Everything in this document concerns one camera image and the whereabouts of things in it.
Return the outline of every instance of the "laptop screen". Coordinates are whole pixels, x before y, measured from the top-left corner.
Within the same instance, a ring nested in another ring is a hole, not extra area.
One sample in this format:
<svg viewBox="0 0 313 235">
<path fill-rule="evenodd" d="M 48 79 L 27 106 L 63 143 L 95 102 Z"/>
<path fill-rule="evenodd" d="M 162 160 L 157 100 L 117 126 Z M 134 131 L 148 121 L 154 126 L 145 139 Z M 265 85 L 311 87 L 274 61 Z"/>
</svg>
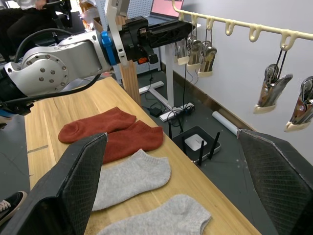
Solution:
<svg viewBox="0 0 313 235">
<path fill-rule="evenodd" d="M 183 0 L 175 0 L 175 6 L 181 10 Z M 171 18 L 177 18 L 178 12 L 172 7 L 172 0 L 154 0 L 151 9 L 152 15 L 159 15 Z"/>
</svg>

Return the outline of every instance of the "gray floor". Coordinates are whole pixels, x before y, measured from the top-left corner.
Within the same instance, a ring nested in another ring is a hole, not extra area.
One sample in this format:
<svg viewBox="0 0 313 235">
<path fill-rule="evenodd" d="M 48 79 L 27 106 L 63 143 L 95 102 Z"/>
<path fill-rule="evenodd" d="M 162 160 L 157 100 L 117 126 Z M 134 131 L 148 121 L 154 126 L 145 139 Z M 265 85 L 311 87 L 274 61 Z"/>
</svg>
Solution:
<svg viewBox="0 0 313 235">
<path fill-rule="evenodd" d="M 150 77 L 150 74 L 139 76 L 139 87 L 149 85 Z M 163 72 L 153 72 L 153 78 L 152 82 L 163 81 L 166 84 L 166 75 Z M 165 98 L 167 97 L 166 86 L 156 90 Z M 182 105 L 182 94 L 183 88 L 174 82 L 174 103 L 176 106 Z M 146 97 L 145 94 L 141 95 L 142 106 L 150 107 L 157 102 L 157 100 L 150 100 L 154 98 L 151 93 L 148 93 Z M 213 156 L 211 161 L 204 161 L 200 170 L 223 192 L 260 233 L 276 235 L 277 232 L 254 190 L 245 157 L 236 136 L 212 117 L 212 110 L 201 104 L 199 100 L 191 96 L 187 91 L 185 94 L 185 103 L 190 101 L 195 103 L 196 110 L 193 114 L 184 118 L 184 130 L 198 125 L 213 137 L 216 136 L 217 132 L 221 132 L 219 138 L 221 150 Z M 159 118 L 152 116 L 151 118 L 159 126 L 162 126 L 164 132 L 168 135 L 168 124 L 162 122 Z M 172 128 L 173 137 L 178 135 L 179 132 L 179 127 Z"/>
<path fill-rule="evenodd" d="M 166 83 L 166 77 L 163 72 L 154 72 L 153 77 L 154 82 L 163 81 Z M 149 74 L 139 76 L 139 86 L 148 85 L 149 79 Z M 174 88 L 175 104 L 181 106 L 183 88 L 176 83 Z M 166 97 L 166 86 L 158 88 L 157 91 Z M 147 94 L 147 97 L 154 98 L 150 93 Z M 150 107 L 150 105 L 157 102 L 157 100 L 146 100 L 144 94 L 141 95 L 141 101 L 142 105 L 146 107 Z M 218 131 L 221 132 L 219 138 L 221 150 L 213 156 L 211 161 L 206 160 L 203 162 L 200 168 L 202 172 L 262 234 L 277 234 L 253 189 L 245 158 L 236 137 L 212 118 L 212 110 L 192 97 L 188 91 L 186 91 L 185 101 L 193 101 L 196 105 L 196 110 L 192 115 L 184 119 L 184 130 L 199 125 L 211 136 L 215 136 Z M 164 132 L 168 134 L 167 123 L 163 123 L 159 118 L 151 118 L 159 126 L 163 126 Z M 173 136 L 179 134 L 178 127 L 173 127 L 172 131 Z M 0 186 L 0 200 L 18 190 L 29 191 L 23 117 L 15 117 L 4 130 L 0 130 Z"/>
</svg>

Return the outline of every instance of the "sock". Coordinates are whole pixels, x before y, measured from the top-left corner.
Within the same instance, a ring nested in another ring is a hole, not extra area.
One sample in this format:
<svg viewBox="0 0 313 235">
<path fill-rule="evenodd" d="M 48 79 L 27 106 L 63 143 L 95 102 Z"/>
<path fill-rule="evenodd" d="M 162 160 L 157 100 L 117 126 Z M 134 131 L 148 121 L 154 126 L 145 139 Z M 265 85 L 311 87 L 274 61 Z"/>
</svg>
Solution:
<svg viewBox="0 0 313 235">
<path fill-rule="evenodd" d="M 101 210 L 159 188 L 170 177 L 168 158 L 152 157 L 140 149 L 121 164 L 101 171 L 92 210 Z"/>
<path fill-rule="evenodd" d="M 201 235 L 210 218 L 195 199 L 179 194 L 152 211 L 107 226 L 98 235 Z"/>
<path fill-rule="evenodd" d="M 58 139 L 62 143 L 74 143 L 94 134 L 126 129 L 135 121 L 136 116 L 115 107 L 104 113 L 65 125 L 60 131 Z"/>
<path fill-rule="evenodd" d="M 163 143 L 162 127 L 150 127 L 142 121 L 135 122 L 128 129 L 108 134 L 103 164 L 125 158 L 139 149 L 151 151 Z"/>
</svg>

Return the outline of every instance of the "wooden table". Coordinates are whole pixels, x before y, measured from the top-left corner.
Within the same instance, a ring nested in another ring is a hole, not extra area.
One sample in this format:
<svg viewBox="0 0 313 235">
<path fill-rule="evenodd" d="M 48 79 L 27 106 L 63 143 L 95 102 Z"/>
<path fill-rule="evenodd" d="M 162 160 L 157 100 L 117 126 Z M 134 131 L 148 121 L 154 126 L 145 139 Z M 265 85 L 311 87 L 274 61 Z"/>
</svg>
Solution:
<svg viewBox="0 0 313 235">
<path fill-rule="evenodd" d="M 58 141 L 61 128 L 72 121 L 102 113 L 113 107 L 136 115 L 149 126 L 156 124 L 112 79 L 106 78 L 81 93 L 39 101 L 25 117 L 30 186 L 49 171 L 65 151 Z M 168 157 L 172 175 L 163 187 L 137 195 L 126 202 L 91 213 L 86 232 L 93 235 L 111 223 L 153 210 L 172 196 L 184 193 L 195 198 L 212 214 L 204 234 L 259 234 L 253 225 L 217 189 L 217 187 L 164 135 L 163 145 L 149 152 Z M 106 164 L 108 168 L 125 159 Z"/>
</svg>

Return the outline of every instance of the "white wall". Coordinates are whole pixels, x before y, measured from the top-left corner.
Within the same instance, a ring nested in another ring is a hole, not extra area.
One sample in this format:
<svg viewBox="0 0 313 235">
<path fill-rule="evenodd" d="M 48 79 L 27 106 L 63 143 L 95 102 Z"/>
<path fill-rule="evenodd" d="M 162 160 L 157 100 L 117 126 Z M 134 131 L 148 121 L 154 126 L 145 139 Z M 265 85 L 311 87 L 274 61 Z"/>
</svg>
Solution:
<svg viewBox="0 0 313 235">
<path fill-rule="evenodd" d="M 313 33 L 312 0 L 185 0 L 183 9 Z M 204 40 L 205 20 L 199 19 L 198 22 L 202 24 L 198 28 L 198 38 Z M 282 71 L 282 75 L 293 73 L 293 79 L 278 99 L 274 111 L 255 115 L 253 107 L 259 98 L 264 70 L 269 64 L 276 63 L 281 36 L 261 32 L 258 41 L 251 43 L 248 28 L 235 26 L 231 36 L 226 36 L 224 31 L 224 23 L 214 23 L 213 45 L 218 50 L 214 74 L 200 79 L 196 86 L 259 132 L 289 141 L 313 164 L 313 124 L 303 131 L 284 132 L 299 96 L 301 82 L 313 76 L 313 42 L 296 40 L 287 53 Z M 165 63 L 164 48 L 161 57 Z M 175 65 L 174 70 L 184 76 L 184 66 Z"/>
</svg>

